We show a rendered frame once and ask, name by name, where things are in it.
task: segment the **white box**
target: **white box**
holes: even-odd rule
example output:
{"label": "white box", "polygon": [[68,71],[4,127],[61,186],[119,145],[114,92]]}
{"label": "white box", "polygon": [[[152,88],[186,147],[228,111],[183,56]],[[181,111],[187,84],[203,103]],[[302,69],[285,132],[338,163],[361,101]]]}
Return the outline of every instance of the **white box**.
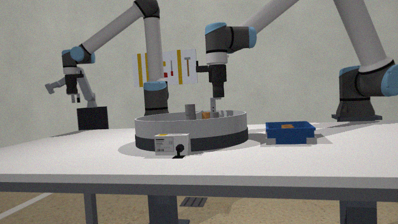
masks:
{"label": "white box", "polygon": [[155,135],[155,155],[177,155],[176,147],[184,146],[180,155],[191,154],[190,134],[159,134]]}

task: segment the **white table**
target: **white table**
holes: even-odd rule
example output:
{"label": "white table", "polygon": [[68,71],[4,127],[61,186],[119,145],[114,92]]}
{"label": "white table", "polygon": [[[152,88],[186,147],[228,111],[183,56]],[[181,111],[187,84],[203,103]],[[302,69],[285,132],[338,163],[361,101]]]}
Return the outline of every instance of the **white table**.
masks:
{"label": "white table", "polygon": [[375,223],[376,201],[398,201],[398,121],[311,124],[315,145],[249,125],[247,142],[183,159],[137,149],[134,129],[44,138],[0,149],[0,191],[82,193],[87,223],[95,194],[148,195],[151,224],[178,223],[176,196],[339,200],[341,223]]}

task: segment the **hammer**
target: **hammer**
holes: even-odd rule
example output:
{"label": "hammer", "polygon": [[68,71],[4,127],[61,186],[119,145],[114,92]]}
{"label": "hammer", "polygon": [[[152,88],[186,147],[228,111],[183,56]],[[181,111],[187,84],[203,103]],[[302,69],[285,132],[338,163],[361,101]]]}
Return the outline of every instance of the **hammer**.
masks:
{"label": "hammer", "polygon": [[190,76],[190,64],[188,62],[189,59],[191,59],[191,57],[186,57],[184,58],[186,60],[186,69],[188,70],[188,77]]}

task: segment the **brown floor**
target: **brown floor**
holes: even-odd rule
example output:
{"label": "brown floor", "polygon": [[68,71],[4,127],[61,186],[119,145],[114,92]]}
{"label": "brown floor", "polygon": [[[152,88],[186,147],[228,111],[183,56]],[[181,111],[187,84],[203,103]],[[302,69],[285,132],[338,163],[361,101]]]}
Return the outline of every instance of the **brown floor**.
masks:
{"label": "brown floor", "polygon": [[[41,193],[0,193],[0,213]],[[204,207],[180,207],[179,218],[190,224],[224,223],[339,223],[335,200],[293,200],[208,197]],[[398,224],[398,203],[377,203],[378,224]],[[97,195],[98,223],[148,224],[145,195]],[[82,194],[52,194],[0,220],[0,224],[85,223]]]}

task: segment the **blue plastic tray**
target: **blue plastic tray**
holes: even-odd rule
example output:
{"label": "blue plastic tray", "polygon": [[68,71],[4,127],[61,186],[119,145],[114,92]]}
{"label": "blue plastic tray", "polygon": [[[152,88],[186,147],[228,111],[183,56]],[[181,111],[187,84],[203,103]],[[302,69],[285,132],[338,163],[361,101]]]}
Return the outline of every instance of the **blue plastic tray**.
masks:
{"label": "blue plastic tray", "polygon": [[[282,125],[294,128],[282,128]],[[307,138],[315,137],[315,127],[308,121],[267,122],[267,138],[275,139],[276,144],[307,144]]]}

